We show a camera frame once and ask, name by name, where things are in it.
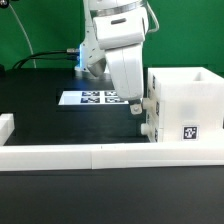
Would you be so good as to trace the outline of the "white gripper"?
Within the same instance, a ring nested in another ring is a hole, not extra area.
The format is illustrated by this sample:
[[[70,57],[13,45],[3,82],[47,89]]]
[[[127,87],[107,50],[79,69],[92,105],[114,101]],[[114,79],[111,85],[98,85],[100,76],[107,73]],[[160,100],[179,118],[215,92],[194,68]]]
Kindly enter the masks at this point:
[[[117,95],[130,101],[130,111],[133,115],[141,114],[140,99],[144,91],[142,45],[106,50],[105,56]]]

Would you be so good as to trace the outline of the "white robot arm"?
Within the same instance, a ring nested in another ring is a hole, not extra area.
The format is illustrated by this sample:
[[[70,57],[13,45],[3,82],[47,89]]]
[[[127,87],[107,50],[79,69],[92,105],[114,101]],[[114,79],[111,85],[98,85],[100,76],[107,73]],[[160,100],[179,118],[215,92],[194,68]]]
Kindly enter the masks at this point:
[[[83,0],[85,38],[75,69],[109,74],[133,115],[142,113],[142,47],[149,28],[146,0]]]

